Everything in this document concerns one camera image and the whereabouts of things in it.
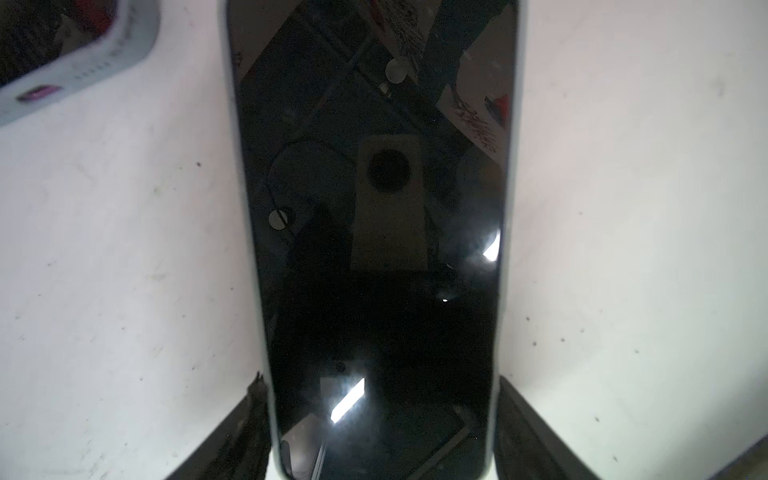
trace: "gray phone case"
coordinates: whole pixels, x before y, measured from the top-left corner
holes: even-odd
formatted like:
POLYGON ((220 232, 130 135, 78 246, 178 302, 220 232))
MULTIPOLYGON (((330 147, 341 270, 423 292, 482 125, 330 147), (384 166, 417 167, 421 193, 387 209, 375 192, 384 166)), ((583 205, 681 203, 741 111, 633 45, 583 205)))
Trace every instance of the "gray phone case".
POLYGON ((117 0, 100 38, 0 87, 0 126, 61 100, 141 60, 160 26, 156 0, 117 0))

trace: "white table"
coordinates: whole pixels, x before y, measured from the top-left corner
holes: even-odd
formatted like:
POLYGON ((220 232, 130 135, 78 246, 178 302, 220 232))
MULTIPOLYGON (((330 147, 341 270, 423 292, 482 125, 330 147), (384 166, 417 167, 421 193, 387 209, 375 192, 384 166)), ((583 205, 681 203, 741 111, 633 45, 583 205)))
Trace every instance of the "white table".
MULTIPOLYGON (((262 369, 221 8, 0 129, 0 478, 163 478, 262 369)), ((531 4, 501 373, 603 478, 768 432, 766 24, 531 4)))

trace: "smartphone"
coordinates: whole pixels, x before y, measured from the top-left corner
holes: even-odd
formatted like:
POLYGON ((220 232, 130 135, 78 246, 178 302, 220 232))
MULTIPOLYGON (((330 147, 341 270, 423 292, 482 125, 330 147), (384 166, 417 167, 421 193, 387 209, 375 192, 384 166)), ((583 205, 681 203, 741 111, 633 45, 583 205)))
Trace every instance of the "smartphone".
POLYGON ((273 459, 296 480, 480 478, 515 0, 230 0, 273 459))

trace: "reflected ceiling light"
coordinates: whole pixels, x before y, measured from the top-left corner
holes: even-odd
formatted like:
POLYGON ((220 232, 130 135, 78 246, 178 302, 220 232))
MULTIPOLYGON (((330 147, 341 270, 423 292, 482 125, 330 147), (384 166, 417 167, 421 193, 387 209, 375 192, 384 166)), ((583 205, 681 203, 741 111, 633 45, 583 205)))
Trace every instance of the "reflected ceiling light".
POLYGON ((338 422, 341 417, 352 408, 355 403, 360 400, 362 394, 366 391, 366 379, 361 379, 357 385, 355 385, 346 396, 341 399, 339 405, 337 405, 331 412, 331 420, 333 423, 338 422))
POLYGON ((496 240, 493 240, 493 243, 491 243, 491 246, 488 247, 488 249, 483 253, 483 256, 487 258, 488 260, 495 262, 498 258, 498 245, 502 241, 502 232, 499 231, 496 233, 496 240))

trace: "scratch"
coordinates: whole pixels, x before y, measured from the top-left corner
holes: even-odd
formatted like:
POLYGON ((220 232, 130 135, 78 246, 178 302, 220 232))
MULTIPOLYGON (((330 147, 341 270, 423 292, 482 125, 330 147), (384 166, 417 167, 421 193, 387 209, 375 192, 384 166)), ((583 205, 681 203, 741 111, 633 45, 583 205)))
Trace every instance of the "scratch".
POLYGON ((96 187, 96 186, 98 185, 98 182, 96 181, 96 179, 95 179, 95 178, 93 178, 93 176, 92 176, 91 174, 89 174, 89 173, 88 173, 88 172, 85 170, 85 167, 83 167, 83 166, 82 166, 82 164, 81 164, 80 162, 75 162, 75 163, 74 163, 74 169, 75 169, 75 170, 77 170, 78 172, 80 172, 80 174, 81 174, 83 177, 87 178, 87 179, 88 179, 88 181, 89 181, 89 182, 91 182, 91 186, 92 186, 92 187, 96 187))
POLYGON ((57 469, 43 470, 41 473, 43 475, 68 476, 68 475, 80 475, 80 474, 83 474, 83 473, 85 473, 85 470, 83 470, 82 468, 79 468, 79 469, 76 469, 76 470, 75 469, 71 469, 71 468, 64 468, 62 470, 57 470, 57 469))
POLYGON ((583 13, 581 14, 581 17, 576 22, 576 25, 571 29, 570 32, 568 32, 561 40, 560 45, 563 45, 566 41, 570 40, 571 37, 576 35, 579 30, 581 30, 581 26, 584 24, 585 21, 587 21, 587 17, 592 13, 592 5, 593 2, 589 2, 589 5, 584 8, 583 13))

